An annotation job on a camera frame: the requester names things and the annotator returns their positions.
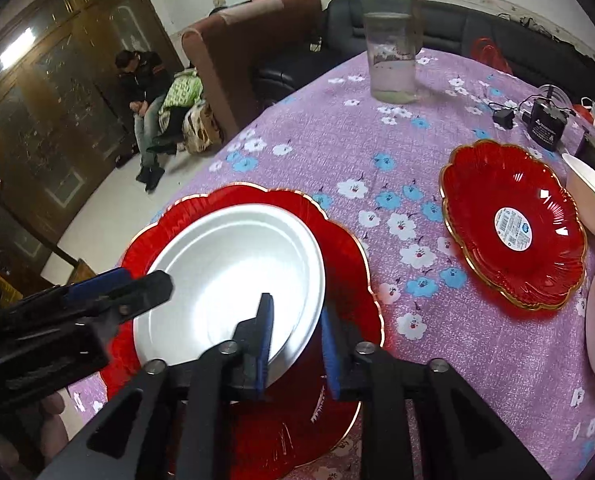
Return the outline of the seated man dark jacket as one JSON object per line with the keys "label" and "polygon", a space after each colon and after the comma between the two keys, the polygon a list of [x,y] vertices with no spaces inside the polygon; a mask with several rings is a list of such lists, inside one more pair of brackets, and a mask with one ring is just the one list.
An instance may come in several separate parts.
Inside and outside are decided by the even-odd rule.
{"label": "seated man dark jacket", "polygon": [[164,168],[150,151],[160,134],[158,114],[171,83],[168,70],[154,51],[122,50],[115,56],[118,80],[134,116],[134,136],[140,154],[140,171],[136,180],[151,193],[160,183]]}

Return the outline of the dark wooden cabinet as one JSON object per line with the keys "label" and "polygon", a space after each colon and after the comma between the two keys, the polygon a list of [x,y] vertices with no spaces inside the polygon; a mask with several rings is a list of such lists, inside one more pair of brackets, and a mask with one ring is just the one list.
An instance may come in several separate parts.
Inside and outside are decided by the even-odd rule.
{"label": "dark wooden cabinet", "polygon": [[115,56],[180,60],[152,0],[0,0],[0,257],[40,270],[134,139]]}

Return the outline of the large red scalloped plate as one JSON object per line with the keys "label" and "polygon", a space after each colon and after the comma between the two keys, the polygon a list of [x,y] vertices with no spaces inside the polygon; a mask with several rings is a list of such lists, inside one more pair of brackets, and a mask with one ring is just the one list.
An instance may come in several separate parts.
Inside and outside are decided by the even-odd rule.
{"label": "large red scalloped plate", "polygon": [[[141,278],[164,247],[193,221],[227,206],[254,203],[279,206],[306,223],[322,251],[327,295],[340,319],[355,324],[369,341],[383,344],[383,316],[359,240],[303,192],[235,182],[183,197],[134,238],[119,264]],[[281,479],[337,448],[359,413],[359,403],[332,399],[321,337],[315,335],[291,370],[268,387],[264,401],[232,405],[229,476]]]}

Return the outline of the small dark jar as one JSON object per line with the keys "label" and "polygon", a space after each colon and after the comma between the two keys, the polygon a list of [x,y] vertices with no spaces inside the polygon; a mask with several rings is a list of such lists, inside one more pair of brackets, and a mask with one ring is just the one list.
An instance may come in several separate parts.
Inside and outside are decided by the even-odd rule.
{"label": "small dark jar", "polygon": [[595,170],[595,136],[585,131],[574,156]]}

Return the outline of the black power adapter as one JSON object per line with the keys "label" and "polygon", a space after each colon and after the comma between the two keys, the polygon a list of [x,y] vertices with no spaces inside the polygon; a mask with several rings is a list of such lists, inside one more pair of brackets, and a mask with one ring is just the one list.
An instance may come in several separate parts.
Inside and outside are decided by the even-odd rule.
{"label": "black power adapter", "polygon": [[531,110],[523,114],[529,137],[549,152],[558,151],[571,102],[567,95],[553,84],[544,84],[533,99]]}

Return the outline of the red plastic bag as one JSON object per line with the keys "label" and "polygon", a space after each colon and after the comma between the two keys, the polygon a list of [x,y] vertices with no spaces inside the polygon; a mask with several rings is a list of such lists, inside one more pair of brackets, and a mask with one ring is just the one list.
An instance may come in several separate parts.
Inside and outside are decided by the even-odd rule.
{"label": "red plastic bag", "polygon": [[503,54],[491,38],[481,37],[474,40],[470,56],[474,61],[498,70],[501,73],[512,74],[511,67]]}

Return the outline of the white bowl far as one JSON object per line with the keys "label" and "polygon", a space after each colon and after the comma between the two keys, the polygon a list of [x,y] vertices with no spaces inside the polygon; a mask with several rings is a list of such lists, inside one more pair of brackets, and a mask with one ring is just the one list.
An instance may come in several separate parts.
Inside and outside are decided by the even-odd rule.
{"label": "white bowl far", "polygon": [[571,154],[564,153],[562,159],[567,166],[567,190],[583,225],[595,237],[595,170]]}

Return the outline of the small black plug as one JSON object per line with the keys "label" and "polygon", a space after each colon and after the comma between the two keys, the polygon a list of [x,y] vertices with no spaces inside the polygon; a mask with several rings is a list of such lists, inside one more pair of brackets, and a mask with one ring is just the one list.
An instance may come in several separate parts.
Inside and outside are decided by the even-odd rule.
{"label": "small black plug", "polygon": [[508,107],[499,107],[493,110],[494,124],[505,130],[514,128],[514,110]]}

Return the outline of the clear bottle green lid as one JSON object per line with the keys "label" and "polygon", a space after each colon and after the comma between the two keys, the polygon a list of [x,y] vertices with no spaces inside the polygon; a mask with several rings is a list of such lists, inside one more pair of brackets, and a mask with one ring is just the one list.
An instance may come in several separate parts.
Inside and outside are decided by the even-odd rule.
{"label": "clear bottle green lid", "polygon": [[372,96],[406,104],[417,98],[417,61],[423,27],[416,0],[360,0]]}

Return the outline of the black leather sofa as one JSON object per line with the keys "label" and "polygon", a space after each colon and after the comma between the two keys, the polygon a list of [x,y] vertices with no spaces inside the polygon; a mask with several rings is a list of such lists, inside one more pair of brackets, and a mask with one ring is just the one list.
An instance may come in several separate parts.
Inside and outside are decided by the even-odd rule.
{"label": "black leather sofa", "polygon": [[[535,87],[554,84],[573,103],[595,101],[595,61],[568,42],[535,29],[531,18],[510,21],[449,3],[418,4],[423,25],[422,46],[477,60],[481,41],[495,44],[512,75]],[[363,53],[366,37],[359,0],[332,0],[322,12],[311,43],[298,44],[259,62],[252,84],[261,107],[268,107]]]}

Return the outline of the red plate with sticker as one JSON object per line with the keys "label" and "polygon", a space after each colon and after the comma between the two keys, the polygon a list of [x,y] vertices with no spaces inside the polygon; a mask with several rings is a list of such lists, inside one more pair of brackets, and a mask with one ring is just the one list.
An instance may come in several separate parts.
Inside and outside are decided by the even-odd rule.
{"label": "red plate with sticker", "polygon": [[439,174],[439,194],[469,267],[515,307],[558,311],[582,286],[588,243],[575,201],[529,151],[460,145]]}

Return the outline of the white round plate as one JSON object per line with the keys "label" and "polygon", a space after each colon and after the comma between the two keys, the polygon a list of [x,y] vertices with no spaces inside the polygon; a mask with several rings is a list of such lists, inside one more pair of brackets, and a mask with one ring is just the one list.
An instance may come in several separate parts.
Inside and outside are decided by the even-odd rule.
{"label": "white round plate", "polygon": [[268,292],[274,309],[267,382],[273,384],[307,347],[325,302],[316,237],[296,214],[271,205],[226,207],[192,222],[150,268],[166,272],[174,290],[165,304],[134,319],[141,363],[198,359],[254,318]]}

